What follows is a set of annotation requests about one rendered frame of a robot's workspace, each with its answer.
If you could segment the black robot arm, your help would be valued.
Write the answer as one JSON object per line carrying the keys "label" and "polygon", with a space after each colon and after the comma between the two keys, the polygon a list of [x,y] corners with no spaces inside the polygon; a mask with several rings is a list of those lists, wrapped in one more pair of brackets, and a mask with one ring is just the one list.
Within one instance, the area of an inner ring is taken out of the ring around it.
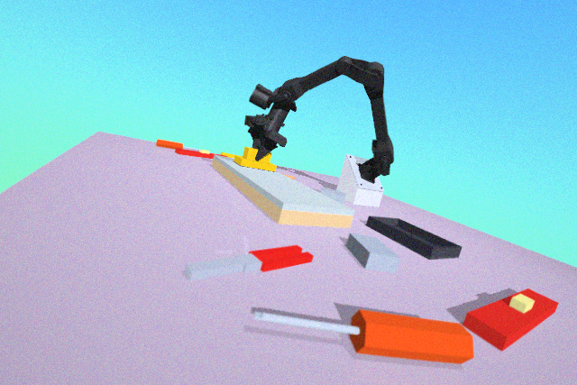
{"label": "black robot arm", "polygon": [[[328,63],[302,78],[287,80],[281,87],[273,92],[258,84],[249,98],[249,102],[286,119],[290,110],[296,112],[296,101],[307,91],[319,87],[324,83],[345,75],[355,82],[364,86],[367,96],[371,101],[371,111],[374,123],[376,139],[372,139],[371,151],[373,158],[359,163],[362,179],[374,184],[374,179],[379,175],[390,174],[390,165],[394,162],[394,145],[389,136],[385,101],[383,96],[384,88],[384,67],[378,61],[366,61],[342,56],[339,60]],[[245,115],[244,125],[249,127],[262,127],[267,131],[270,123],[270,116]]]}

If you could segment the red flat block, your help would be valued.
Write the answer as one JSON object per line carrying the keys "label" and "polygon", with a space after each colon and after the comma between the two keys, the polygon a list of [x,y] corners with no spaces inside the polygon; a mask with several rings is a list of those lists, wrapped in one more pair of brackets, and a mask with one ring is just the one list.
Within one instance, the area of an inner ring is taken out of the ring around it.
{"label": "red flat block", "polygon": [[525,289],[467,313],[463,326],[503,351],[552,315],[558,304]]}
{"label": "red flat block", "polygon": [[209,158],[209,159],[213,159],[213,157],[214,157],[214,154],[210,153],[210,151],[201,150],[201,149],[200,149],[200,151],[191,151],[191,150],[184,150],[184,149],[176,148],[175,152],[178,154],[182,154],[182,155],[203,157],[203,158]]}

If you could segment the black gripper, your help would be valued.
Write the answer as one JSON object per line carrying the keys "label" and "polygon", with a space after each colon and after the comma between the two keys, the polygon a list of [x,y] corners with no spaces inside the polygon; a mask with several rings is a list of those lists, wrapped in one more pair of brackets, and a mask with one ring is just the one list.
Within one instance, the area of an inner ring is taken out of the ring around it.
{"label": "black gripper", "polygon": [[279,134],[280,127],[284,127],[284,119],[280,116],[269,112],[270,123],[268,130],[265,131],[262,127],[250,127],[247,131],[252,137],[252,148],[258,149],[255,160],[258,161],[263,158],[266,154],[278,148],[277,143],[281,147],[285,147],[287,144],[287,138]]}

